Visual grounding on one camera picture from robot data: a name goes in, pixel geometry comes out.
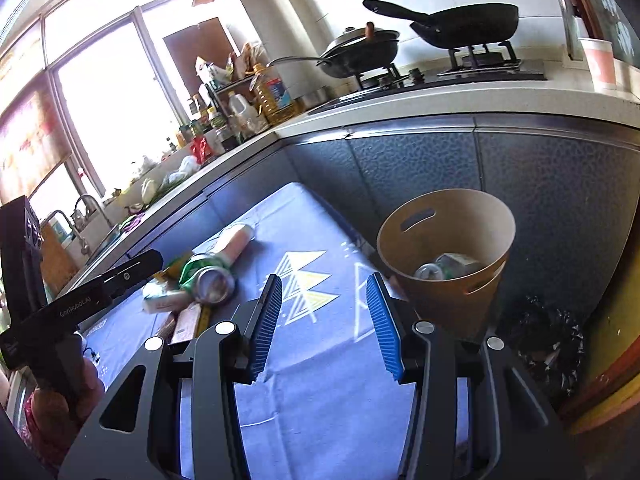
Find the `faucet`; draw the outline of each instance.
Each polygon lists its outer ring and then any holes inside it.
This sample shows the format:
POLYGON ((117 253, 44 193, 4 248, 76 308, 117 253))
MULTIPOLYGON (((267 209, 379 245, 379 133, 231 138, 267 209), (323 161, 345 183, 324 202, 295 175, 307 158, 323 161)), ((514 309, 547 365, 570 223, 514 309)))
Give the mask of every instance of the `faucet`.
POLYGON ((95 196, 89 195, 87 193, 80 195, 78 197, 78 200, 76 200, 76 205, 74 206, 74 213, 73 213, 72 216, 76 215, 76 212, 78 211, 78 204, 80 202, 84 202, 84 205, 86 206, 86 211, 87 211, 86 218, 87 219, 89 218, 90 210, 89 210, 89 205, 87 203, 88 199, 91 199, 90 202, 93 202, 93 206, 95 207, 95 209, 97 209, 100 212, 100 214, 103 216, 103 218, 106 220, 107 225, 109 226, 109 229, 113 229, 114 228, 113 222, 111 220, 109 220, 109 217, 107 216, 107 213, 104 212, 104 209, 102 208, 100 203, 96 200, 95 196))
POLYGON ((60 209, 56 209, 55 211, 49 213, 49 215, 42 222, 40 222, 40 227, 43 227, 45 224, 47 224, 49 220, 51 220, 58 213, 60 213, 64 217, 66 223, 71 228, 71 232, 78 238, 78 240, 80 240, 80 250, 82 254, 84 254, 84 256, 89 256, 89 254, 91 254, 91 248, 89 247, 89 244, 84 238, 82 238, 80 232, 78 231, 78 229, 76 229, 76 226, 69 219, 69 217, 63 211, 60 211, 60 209))

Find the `black plastic bag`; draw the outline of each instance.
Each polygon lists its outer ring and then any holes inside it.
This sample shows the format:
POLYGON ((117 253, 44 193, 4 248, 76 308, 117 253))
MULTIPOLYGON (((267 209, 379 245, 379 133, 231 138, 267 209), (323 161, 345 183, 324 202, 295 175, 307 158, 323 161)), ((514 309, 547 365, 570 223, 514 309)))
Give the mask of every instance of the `black plastic bag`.
POLYGON ((573 312, 527 296, 503 316, 497 335, 519 355, 554 408, 574 393, 584 362, 584 334, 573 312))

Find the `frying pan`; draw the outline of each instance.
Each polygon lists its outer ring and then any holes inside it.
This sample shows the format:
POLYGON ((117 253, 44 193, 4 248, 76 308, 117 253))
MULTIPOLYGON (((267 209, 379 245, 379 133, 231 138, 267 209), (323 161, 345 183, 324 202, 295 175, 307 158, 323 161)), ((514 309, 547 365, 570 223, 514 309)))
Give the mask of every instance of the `frying pan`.
POLYGON ((365 29, 361 30, 361 36, 351 38, 346 44, 335 45, 334 41, 321 57, 280 57, 271 61, 268 66, 312 60, 317 61, 316 66, 325 74, 345 79, 392 64, 398 54, 400 33, 396 30, 375 30, 374 34, 365 37, 365 29))
POLYGON ((434 14, 379 0, 364 0, 362 4, 381 16, 411 20, 411 28, 424 41, 447 50, 500 43, 513 36, 518 28, 518 7, 511 4, 474 4, 434 14))

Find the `ribbed blue pad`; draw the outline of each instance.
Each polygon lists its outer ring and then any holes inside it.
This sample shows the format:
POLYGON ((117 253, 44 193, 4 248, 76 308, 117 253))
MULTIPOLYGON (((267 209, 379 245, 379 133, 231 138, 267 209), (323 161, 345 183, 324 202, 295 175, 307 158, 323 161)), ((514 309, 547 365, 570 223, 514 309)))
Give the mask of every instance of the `ribbed blue pad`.
POLYGON ((404 375, 404 366, 400 359, 400 337, 391 319, 382 291, 373 276, 369 276, 367 279, 367 305, 373 327, 376 329, 376 337, 385 368, 391 372, 394 380, 399 381, 404 375))
POLYGON ((281 306, 282 280, 280 278, 276 278, 273 290, 267 297, 266 304, 264 305, 262 314, 258 320, 258 325, 255 327, 254 331, 255 335, 252 344, 251 363, 249 364, 249 371, 253 381, 255 381, 258 374, 264 370, 264 365, 267 362, 267 356, 269 355, 269 348, 271 347, 273 332, 276 330, 276 323, 278 322, 281 306))

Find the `brown trash bin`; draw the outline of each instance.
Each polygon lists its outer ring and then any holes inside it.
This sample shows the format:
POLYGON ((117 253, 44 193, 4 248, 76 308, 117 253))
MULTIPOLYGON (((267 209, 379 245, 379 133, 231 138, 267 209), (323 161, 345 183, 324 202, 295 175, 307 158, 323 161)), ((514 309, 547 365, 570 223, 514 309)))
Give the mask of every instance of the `brown trash bin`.
POLYGON ((391 213, 378 234, 378 253, 420 316, 458 338, 473 340, 484 335, 515 233, 511 210, 495 196, 444 189, 391 213), (414 278, 418 267, 443 253, 468 254, 484 268, 453 280, 414 278))

